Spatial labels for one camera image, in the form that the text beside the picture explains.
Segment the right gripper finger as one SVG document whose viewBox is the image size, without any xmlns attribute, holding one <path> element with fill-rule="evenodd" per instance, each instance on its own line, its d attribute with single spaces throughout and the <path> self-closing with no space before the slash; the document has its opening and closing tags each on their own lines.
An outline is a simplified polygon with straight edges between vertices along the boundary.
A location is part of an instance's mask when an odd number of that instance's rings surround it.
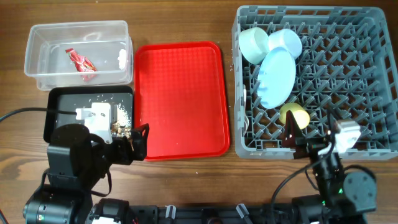
<svg viewBox="0 0 398 224">
<path fill-rule="evenodd" d="M 302 131 L 299 128 L 293 112 L 286 112 L 285 132 L 282 146 L 299 146 L 302 144 Z"/>
<path fill-rule="evenodd" d="M 341 119 L 341 116 L 338 114 L 338 111 L 336 108 L 328 108 L 326 110 L 326 117 L 327 117 L 327 122 L 328 122 L 328 127 L 332 128 L 334 121 L 338 121 Z"/>
</svg>

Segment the yellow plastic cup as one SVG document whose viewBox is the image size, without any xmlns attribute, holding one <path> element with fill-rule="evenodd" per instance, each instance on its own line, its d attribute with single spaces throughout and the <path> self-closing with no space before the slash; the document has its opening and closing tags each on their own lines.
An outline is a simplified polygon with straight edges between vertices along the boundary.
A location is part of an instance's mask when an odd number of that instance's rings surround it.
<svg viewBox="0 0 398 224">
<path fill-rule="evenodd" d="M 309 114 L 298 103 L 286 103 L 279 110 L 279 120 L 282 124 L 286 122 L 286 114 L 288 111 L 293 113 L 293 116 L 300 129 L 304 129 L 310 122 Z"/>
</svg>

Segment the food scraps and rice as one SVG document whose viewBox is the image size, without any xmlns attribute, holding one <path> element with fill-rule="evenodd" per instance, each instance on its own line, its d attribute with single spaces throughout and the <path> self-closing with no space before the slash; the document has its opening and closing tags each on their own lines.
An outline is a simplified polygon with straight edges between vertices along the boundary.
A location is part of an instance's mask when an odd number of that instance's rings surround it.
<svg viewBox="0 0 398 224">
<path fill-rule="evenodd" d="M 111 135 L 113 138 L 129 138 L 131 135 L 132 118 L 122 104 L 114 105 L 111 118 Z"/>
</svg>

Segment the light blue plate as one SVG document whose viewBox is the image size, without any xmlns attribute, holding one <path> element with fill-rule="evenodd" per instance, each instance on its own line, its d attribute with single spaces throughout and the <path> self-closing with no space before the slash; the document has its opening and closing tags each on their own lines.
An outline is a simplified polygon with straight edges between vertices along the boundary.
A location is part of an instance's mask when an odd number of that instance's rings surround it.
<svg viewBox="0 0 398 224">
<path fill-rule="evenodd" d="M 280 106 L 289 97 L 296 76 L 295 59 L 288 50 L 277 47 L 263 60 L 258 78 L 257 95 L 266 109 Z"/>
</svg>

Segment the white napkin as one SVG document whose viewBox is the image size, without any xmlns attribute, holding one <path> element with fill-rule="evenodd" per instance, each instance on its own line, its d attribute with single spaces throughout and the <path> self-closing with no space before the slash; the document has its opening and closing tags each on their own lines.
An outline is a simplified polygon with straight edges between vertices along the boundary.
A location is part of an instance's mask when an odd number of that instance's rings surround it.
<svg viewBox="0 0 398 224">
<path fill-rule="evenodd" d="M 119 51 L 119 57 L 118 57 L 118 64 L 119 64 L 119 69 L 123 70 L 126 66 L 126 57 L 127 57 L 127 52 L 125 49 L 121 49 Z"/>
</svg>

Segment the light blue small bowl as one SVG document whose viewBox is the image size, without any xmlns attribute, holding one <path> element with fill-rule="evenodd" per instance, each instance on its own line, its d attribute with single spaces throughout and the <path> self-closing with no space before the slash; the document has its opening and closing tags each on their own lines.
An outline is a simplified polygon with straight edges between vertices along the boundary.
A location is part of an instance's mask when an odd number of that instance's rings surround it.
<svg viewBox="0 0 398 224">
<path fill-rule="evenodd" d="M 268 46 L 269 50 L 283 47 L 290 52 L 294 59 L 297 59 L 301 55 L 303 49 L 300 37 L 290 29 L 281 29 L 273 32 L 269 36 Z"/>
</svg>

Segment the red snack wrapper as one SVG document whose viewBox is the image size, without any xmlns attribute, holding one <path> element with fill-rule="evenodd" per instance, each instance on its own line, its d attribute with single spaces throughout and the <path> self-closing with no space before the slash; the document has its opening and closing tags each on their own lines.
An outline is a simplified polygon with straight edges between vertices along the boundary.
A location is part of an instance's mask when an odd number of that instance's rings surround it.
<svg viewBox="0 0 398 224">
<path fill-rule="evenodd" d="M 93 74 L 93 72 L 96 72 L 97 69 L 85 56 L 78 54 L 74 49 L 66 49 L 65 52 L 74 63 L 77 71 L 80 73 L 85 73 L 80 75 L 84 82 L 88 82 L 96 76 L 96 74 Z"/>
</svg>

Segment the mint green bowl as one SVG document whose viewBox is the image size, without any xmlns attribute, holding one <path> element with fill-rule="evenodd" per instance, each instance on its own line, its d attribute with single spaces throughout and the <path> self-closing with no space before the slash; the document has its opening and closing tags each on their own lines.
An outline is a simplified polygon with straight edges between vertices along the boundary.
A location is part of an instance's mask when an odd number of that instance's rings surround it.
<svg viewBox="0 0 398 224">
<path fill-rule="evenodd" d="M 242 31 L 238 42 L 243 57 L 251 64 L 261 63 L 270 52 L 269 36 L 259 27 Z"/>
</svg>

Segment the white plastic fork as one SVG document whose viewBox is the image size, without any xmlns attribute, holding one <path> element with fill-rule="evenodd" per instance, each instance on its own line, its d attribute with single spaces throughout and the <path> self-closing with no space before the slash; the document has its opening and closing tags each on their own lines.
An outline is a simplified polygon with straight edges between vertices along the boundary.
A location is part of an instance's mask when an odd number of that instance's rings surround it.
<svg viewBox="0 0 398 224">
<path fill-rule="evenodd" d="M 243 89 L 243 106 L 244 106 L 244 110 L 243 110 L 243 115 L 244 115 L 244 131 L 243 134 L 246 134 L 247 130 L 248 130 L 248 126 L 249 126 L 249 119 L 246 115 L 246 100 L 247 100 L 247 90 L 244 88 Z"/>
</svg>

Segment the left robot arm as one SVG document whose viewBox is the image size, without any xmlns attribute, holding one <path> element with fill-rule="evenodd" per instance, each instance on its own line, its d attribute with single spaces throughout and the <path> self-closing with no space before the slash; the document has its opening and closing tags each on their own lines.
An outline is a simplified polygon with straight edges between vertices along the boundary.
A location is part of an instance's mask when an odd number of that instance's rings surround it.
<svg viewBox="0 0 398 224">
<path fill-rule="evenodd" d="M 107 144 L 81 124 L 66 124 L 51 135 L 47 148 L 49 168 L 38 189 L 25 204 L 26 223 L 84 223 L 93 206 L 92 196 L 104 197 L 93 187 L 110 179 L 113 164 L 129 166 L 147 154 L 149 125 L 131 131 L 129 137 Z"/>
</svg>

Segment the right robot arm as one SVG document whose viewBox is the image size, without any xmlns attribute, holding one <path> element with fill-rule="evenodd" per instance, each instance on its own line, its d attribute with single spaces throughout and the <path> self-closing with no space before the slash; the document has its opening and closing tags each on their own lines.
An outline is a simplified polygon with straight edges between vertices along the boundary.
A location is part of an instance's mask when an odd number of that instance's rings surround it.
<svg viewBox="0 0 398 224">
<path fill-rule="evenodd" d="M 324 137 L 304 136 L 291 110 L 285 114 L 283 146 L 295 149 L 294 159 L 309 159 L 303 172 L 312 170 L 316 195 L 292 199 L 293 223 L 366 223 L 365 214 L 376 210 L 377 179 L 360 165 L 343 167 L 340 155 L 356 144 L 361 135 L 352 119 L 332 120 L 327 112 L 329 133 Z"/>
</svg>

